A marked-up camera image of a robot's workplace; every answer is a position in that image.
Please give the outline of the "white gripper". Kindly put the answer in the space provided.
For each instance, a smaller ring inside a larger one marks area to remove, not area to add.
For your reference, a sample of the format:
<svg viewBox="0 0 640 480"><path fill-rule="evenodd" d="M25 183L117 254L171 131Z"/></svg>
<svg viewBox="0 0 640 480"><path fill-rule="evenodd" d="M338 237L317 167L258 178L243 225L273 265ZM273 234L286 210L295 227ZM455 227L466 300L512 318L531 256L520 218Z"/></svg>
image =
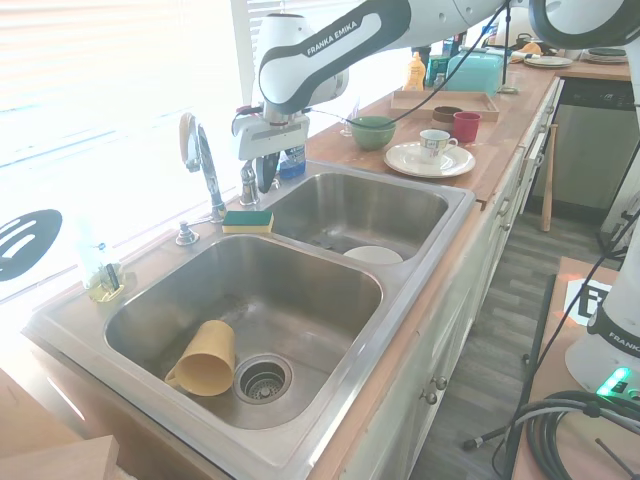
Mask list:
<svg viewBox="0 0 640 480"><path fill-rule="evenodd" d="M306 115L294 117L284 126L272 125L257 115L236 121L236 158L257 158L256 174L261 193L267 193L272 186L279 163L278 152L303 145L308 131Z"/></svg>

